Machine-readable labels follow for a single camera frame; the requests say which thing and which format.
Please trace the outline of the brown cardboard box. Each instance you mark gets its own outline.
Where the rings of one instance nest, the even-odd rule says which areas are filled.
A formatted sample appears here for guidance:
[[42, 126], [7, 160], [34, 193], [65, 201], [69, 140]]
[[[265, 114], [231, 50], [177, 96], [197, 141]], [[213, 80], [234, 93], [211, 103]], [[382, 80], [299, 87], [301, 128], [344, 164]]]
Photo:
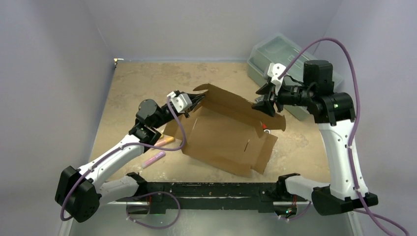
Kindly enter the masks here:
[[204, 98], [189, 117], [166, 124], [163, 134], [186, 140], [182, 153], [241, 177], [263, 174], [277, 137], [264, 131], [286, 129], [284, 116], [252, 109], [249, 100], [212, 84], [201, 84]]

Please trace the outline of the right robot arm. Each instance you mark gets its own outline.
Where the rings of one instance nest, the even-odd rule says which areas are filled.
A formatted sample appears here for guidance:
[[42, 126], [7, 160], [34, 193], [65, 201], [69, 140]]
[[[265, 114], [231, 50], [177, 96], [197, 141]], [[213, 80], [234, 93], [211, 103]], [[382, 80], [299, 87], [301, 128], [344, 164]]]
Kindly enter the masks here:
[[326, 60], [304, 63], [302, 82], [287, 85], [286, 66], [271, 63], [266, 83], [257, 91], [254, 110], [276, 115], [285, 105], [305, 107], [318, 125], [326, 150], [330, 182], [321, 183], [299, 174], [280, 176], [274, 194], [282, 200], [299, 196], [310, 201], [320, 215], [335, 215], [378, 204], [368, 190], [358, 162], [354, 127], [358, 120], [352, 98], [334, 91], [333, 67]]

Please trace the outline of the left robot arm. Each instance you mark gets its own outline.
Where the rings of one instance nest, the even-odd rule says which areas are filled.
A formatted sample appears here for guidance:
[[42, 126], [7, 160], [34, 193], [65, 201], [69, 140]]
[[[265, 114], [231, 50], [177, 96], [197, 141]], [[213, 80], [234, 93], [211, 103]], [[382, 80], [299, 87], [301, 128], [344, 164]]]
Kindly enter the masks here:
[[175, 120], [182, 135], [185, 135], [179, 116], [188, 118], [189, 112], [204, 97], [202, 93], [175, 90], [167, 95], [163, 106], [152, 99], [143, 100], [139, 104], [135, 124], [121, 141], [97, 159], [79, 168], [68, 166], [61, 172], [55, 195], [55, 201], [61, 206], [61, 221], [88, 220], [100, 204], [109, 202], [110, 183], [107, 180], [112, 174], [151, 148], [169, 151], [168, 148], [156, 146], [161, 137], [157, 129]]

